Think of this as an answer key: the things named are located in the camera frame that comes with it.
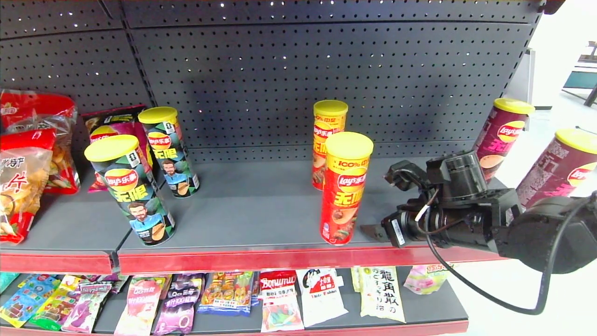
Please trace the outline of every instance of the white label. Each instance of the white label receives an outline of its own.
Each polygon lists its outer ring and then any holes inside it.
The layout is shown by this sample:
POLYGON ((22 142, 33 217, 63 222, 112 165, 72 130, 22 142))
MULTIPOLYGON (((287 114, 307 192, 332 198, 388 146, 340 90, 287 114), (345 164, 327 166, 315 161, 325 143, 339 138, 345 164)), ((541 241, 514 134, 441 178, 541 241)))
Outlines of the white label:
POLYGON ((127 154, 127 160, 131 164, 131 167, 133 167, 133 168, 135 168, 139 164, 141 164, 141 160, 139 160, 139 156, 137 155, 137 152, 135 152, 135 151, 132 151, 127 154))
POLYGON ((166 134, 172 134, 174 133, 175 129, 174 129, 174 125, 172 125, 171 123, 164 121, 164 129, 166 130, 166 134))
POLYGON ((404 241, 404 237, 402 236, 402 230, 400 230, 400 225, 398 225, 397 219, 392 220, 392 226, 394 227, 394 231, 396 231, 396 237, 398 238, 398 243, 400 243, 400 245, 404 245, 404 243, 406 243, 406 242, 404 241))

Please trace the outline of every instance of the juice candy packet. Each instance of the juice candy packet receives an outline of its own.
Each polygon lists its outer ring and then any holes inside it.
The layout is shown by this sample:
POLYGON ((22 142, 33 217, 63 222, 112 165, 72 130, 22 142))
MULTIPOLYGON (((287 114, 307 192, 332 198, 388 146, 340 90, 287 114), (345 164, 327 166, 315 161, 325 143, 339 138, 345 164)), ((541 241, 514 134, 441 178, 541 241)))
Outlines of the juice candy packet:
POLYGON ((208 277, 197 313, 249 316, 253 272, 218 272, 208 277))
POLYGON ((352 278, 352 289, 355 293, 361 292, 361 280, 359 278, 359 267, 354 266, 350 268, 350 277, 352 278))
POLYGON ((439 290, 449 273, 441 264, 415 265, 408 273, 404 286, 415 294, 431 294, 439 290))
POLYGON ((360 267, 361 316, 406 323, 396 267, 360 267))
POLYGON ((2 307, 0 318, 21 328, 50 297, 60 281, 44 274, 30 278, 2 307))
POLYGON ((31 323, 40 326, 42 329, 59 331, 62 324, 74 308, 79 293, 77 291, 81 278, 66 275, 52 295, 46 300, 35 315, 31 323))
MULTIPOLYGON (((137 115, 146 108, 145 105, 135 105, 124 108, 115 108, 105 111, 82 114, 85 127, 89 132, 91 143, 113 135, 128 134, 136 136, 139 140, 141 154, 147 163, 153 167, 153 160, 149 153, 149 143, 145 136, 143 125, 137 121, 137 115)), ((107 191, 103 178, 96 172, 96 180, 89 187, 89 192, 107 191)))
POLYGON ((110 282, 80 283, 81 296, 62 325, 62 331, 90 334, 111 289, 110 282))
POLYGON ((19 275, 20 273, 0 272, 0 294, 4 292, 8 285, 10 285, 19 275))
POLYGON ((122 290, 122 287, 127 282, 129 277, 130 276, 124 276, 120 273, 112 273, 108 276, 99 276, 96 280, 112 282, 112 289, 110 290, 110 292, 118 294, 122 290))
POLYGON ((203 274, 177 274, 162 302, 155 335, 188 334, 193 328, 195 303, 203 287, 203 274))
POLYGON ((22 242, 48 182, 56 131, 0 136, 0 242, 22 242))
POLYGON ((79 191, 81 183, 70 154, 77 118, 75 102, 59 94, 3 90, 0 92, 0 108, 2 124, 8 133, 55 130, 56 143, 52 148, 50 176, 44 192, 74 194, 79 191))
POLYGON ((344 285, 335 268, 296 270, 303 302, 305 327, 316 325, 348 313, 340 295, 344 285))
POLYGON ((253 272, 253 292, 251 293, 251 307, 260 303, 259 295, 261 293, 261 286, 259 285, 259 272, 253 272))
POLYGON ((303 330, 294 282, 294 271, 269 271, 259 275, 263 317, 261 332, 303 330))
POLYGON ((133 277, 115 335, 149 336, 164 283, 163 277, 133 277))

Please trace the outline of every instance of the dark gray pegboard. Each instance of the dark gray pegboard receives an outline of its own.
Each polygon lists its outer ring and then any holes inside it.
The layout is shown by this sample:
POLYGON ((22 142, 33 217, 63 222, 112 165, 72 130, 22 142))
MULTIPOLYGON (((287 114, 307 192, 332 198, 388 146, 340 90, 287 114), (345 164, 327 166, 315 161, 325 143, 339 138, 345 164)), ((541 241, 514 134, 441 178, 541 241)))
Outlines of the dark gray pegboard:
POLYGON ((376 143, 474 140, 533 25, 337 23, 135 29, 158 104, 194 148, 308 145, 312 106, 349 104, 376 143))
MULTIPOLYGON (((1 87, 66 94, 81 113, 150 104, 123 30, 2 39, 0 71, 1 87)), ((79 118, 73 150, 88 144, 79 118)))
POLYGON ((496 0, 315 0, 124 2, 131 27, 368 21, 534 23, 538 2, 496 0))
POLYGON ((2 1, 0 38, 120 29, 99 1, 2 1))

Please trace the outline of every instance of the black cable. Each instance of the black cable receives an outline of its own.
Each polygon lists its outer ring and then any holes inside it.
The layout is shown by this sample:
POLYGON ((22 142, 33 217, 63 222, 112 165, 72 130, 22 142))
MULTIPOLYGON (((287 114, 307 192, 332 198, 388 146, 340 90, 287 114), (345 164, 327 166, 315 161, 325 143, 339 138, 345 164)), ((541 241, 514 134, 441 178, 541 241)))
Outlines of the black cable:
MULTIPOLYGON (((473 283, 468 281, 465 277, 460 275, 460 273, 456 272, 452 267, 450 267, 450 265, 448 265, 448 263, 439 255, 438 251, 435 249, 435 246, 433 245, 433 242, 431 241, 431 236, 426 236, 427 244, 429 245, 429 248, 431 249, 431 252, 435 256, 435 258, 437 258, 439 260, 439 262, 448 271, 450 271, 450 273, 452 273, 455 277, 460 279, 460 281, 462 281, 465 285, 467 285, 468 287, 473 289, 475 292, 481 294, 486 299, 488 299, 491 302, 496 303, 506 309, 515 311, 517 313, 528 314, 528 315, 539 315, 543 312, 543 310, 545 309, 545 304, 547 303, 547 293, 549 291, 549 282, 550 282, 550 279, 552 276, 553 265, 556 260, 556 255, 558 254, 558 248, 559 248, 560 241, 562 240, 562 237, 564 236, 564 231, 566 230, 566 227, 568 226, 568 224, 570 223, 572 218, 580 211, 580 209, 582 209, 585 205, 589 204, 593 200, 594 197, 595 197, 595 193, 593 195, 591 195, 590 197, 587 197, 585 200, 579 202, 577 204, 577 206, 575 206, 574 208, 572 208, 570 210, 570 212, 568 213, 566 218, 564 218, 564 221, 562 222, 562 224, 560 224, 560 226, 556 232, 556 236, 553 240, 552 248, 549 251, 549 254, 547 255, 547 265, 545 266, 545 269, 543 270, 543 273, 542 273, 543 275, 541 276, 541 282, 539 284, 539 294, 537 297, 537 304, 535 305, 535 308, 533 308, 533 309, 521 308, 521 307, 514 306, 512 304, 504 302, 504 301, 490 295, 489 293, 483 291, 481 288, 475 286, 473 283)), ((425 219, 425 230, 426 231, 429 231, 428 218, 429 217, 427 216, 427 218, 425 219)))

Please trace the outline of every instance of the gummy candy bag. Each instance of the gummy candy bag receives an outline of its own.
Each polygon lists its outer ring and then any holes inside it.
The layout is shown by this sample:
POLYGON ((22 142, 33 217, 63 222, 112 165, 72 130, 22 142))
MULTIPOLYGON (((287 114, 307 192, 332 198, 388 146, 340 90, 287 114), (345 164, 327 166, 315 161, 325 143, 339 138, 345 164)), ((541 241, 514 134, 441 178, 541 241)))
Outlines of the gummy candy bag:
POLYGON ((431 294, 439 290, 449 273, 441 264, 415 265, 408 273, 404 286, 415 294, 431 294))

